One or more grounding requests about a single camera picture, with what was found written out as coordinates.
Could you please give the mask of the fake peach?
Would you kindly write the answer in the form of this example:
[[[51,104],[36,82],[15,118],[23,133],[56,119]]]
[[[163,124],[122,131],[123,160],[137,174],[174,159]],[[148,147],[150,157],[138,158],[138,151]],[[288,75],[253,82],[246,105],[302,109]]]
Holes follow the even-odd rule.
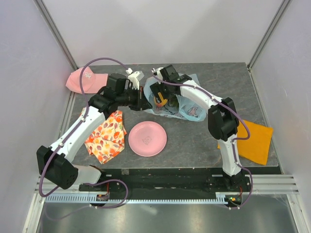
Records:
[[[167,104],[168,100],[163,98],[163,96],[159,93],[158,98],[156,96],[154,96],[154,102],[155,102],[156,107],[161,108]]]

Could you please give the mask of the light blue plastic bag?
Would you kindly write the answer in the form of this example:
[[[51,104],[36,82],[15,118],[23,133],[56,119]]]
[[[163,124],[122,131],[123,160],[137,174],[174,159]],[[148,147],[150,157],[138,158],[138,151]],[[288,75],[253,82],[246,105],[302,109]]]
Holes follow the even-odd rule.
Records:
[[[156,116],[177,118],[194,122],[200,122],[205,120],[207,116],[206,111],[195,102],[183,96],[177,95],[177,99],[179,102],[178,110],[169,107],[167,104],[161,108],[156,107],[154,102],[154,95],[150,89],[150,85],[154,84],[155,82],[156,79],[153,77],[148,78],[145,82],[144,95],[149,103],[153,106],[152,109],[145,110],[145,112]]]

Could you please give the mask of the fake pineapple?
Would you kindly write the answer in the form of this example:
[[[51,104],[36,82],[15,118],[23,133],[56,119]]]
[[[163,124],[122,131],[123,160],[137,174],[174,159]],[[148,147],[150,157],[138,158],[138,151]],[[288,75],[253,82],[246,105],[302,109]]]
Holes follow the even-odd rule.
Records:
[[[179,102],[177,96],[173,96],[168,99],[167,105],[171,108],[179,109]]]

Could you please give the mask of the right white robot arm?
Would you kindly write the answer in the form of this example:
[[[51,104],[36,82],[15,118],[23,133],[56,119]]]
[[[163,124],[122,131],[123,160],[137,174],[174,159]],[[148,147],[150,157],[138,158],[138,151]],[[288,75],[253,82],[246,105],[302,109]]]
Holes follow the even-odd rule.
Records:
[[[207,113],[209,133],[217,140],[222,157],[222,183],[228,191],[252,192],[253,179],[246,177],[250,171],[239,160],[238,126],[243,123],[231,98],[222,99],[197,84],[190,76],[179,75],[172,65],[152,69],[157,82],[151,85],[156,100],[163,102],[172,95],[186,97]]]

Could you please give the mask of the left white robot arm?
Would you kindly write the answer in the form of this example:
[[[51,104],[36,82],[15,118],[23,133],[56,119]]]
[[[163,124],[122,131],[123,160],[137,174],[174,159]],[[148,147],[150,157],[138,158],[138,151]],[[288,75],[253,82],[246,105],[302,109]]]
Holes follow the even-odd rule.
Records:
[[[143,93],[139,81],[142,71],[129,76],[110,74],[106,86],[87,100],[87,106],[72,126],[49,147],[41,146],[37,152],[38,168],[42,179],[57,187],[68,189],[73,184],[89,183],[96,191],[105,189],[107,180],[93,166],[72,164],[79,148],[88,137],[120,106],[133,111],[150,109],[152,106]]]

